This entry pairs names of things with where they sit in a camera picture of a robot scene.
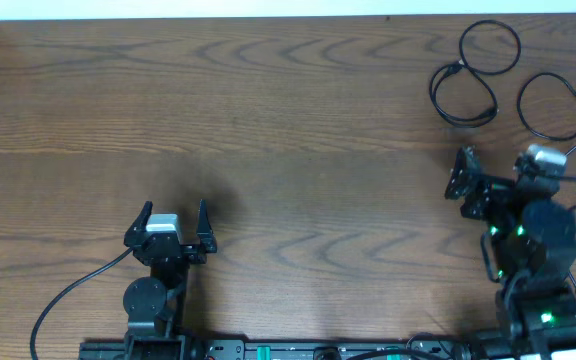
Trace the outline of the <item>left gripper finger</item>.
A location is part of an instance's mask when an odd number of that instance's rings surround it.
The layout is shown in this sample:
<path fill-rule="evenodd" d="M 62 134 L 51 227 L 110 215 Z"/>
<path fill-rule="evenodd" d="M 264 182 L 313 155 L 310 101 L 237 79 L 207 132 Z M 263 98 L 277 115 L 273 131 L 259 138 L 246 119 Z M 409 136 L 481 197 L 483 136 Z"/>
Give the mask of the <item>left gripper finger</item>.
<path fill-rule="evenodd" d="M 216 237 L 210 225 L 207 204 L 204 199 L 200 200 L 196 235 L 204 248 L 215 248 Z"/>
<path fill-rule="evenodd" d="M 146 201 L 139 215 L 126 231 L 127 243 L 142 243 L 146 237 L 146 226 L 152 214 L 153 203 Z"/>

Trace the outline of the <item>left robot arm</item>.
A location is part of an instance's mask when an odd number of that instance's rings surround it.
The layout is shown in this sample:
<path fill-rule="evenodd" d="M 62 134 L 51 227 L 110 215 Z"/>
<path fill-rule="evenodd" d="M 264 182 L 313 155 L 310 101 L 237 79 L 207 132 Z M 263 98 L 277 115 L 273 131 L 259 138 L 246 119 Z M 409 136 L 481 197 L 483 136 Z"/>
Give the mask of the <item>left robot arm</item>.
<path fill-rule="evenodd" d="M 199 203 L 197 240 L 183 241 L 179 216 L 154 214 L 147 201 L 124 235 L 124 245 L 150 269 L 133 281 L 123 295 L 128 315 L 121 342 L 88 341 L 80 345 L 80 359 L 198 360 L 206 357 L 204 340 L 182 328 L 189 269 L 217 251 L 205 201 Z"/>

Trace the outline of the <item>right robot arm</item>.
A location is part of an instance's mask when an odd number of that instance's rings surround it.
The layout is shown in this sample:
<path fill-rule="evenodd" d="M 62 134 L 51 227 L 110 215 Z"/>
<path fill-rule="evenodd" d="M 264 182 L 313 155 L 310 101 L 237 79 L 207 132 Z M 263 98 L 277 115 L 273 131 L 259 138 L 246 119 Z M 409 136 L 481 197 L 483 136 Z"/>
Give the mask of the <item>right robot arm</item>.
<path fill-rule="evenodd" d="M 473 148 L 457 151 L 444 196 L 488 229 L 480 238 L 488 279 L 499 284 L 496 330 L 456 345 L 457 359 L 576 359 L 576 218 L 554 201 L 567 168 L 562 152 L 533 144 L 516 179 L 485 173 Z"/>

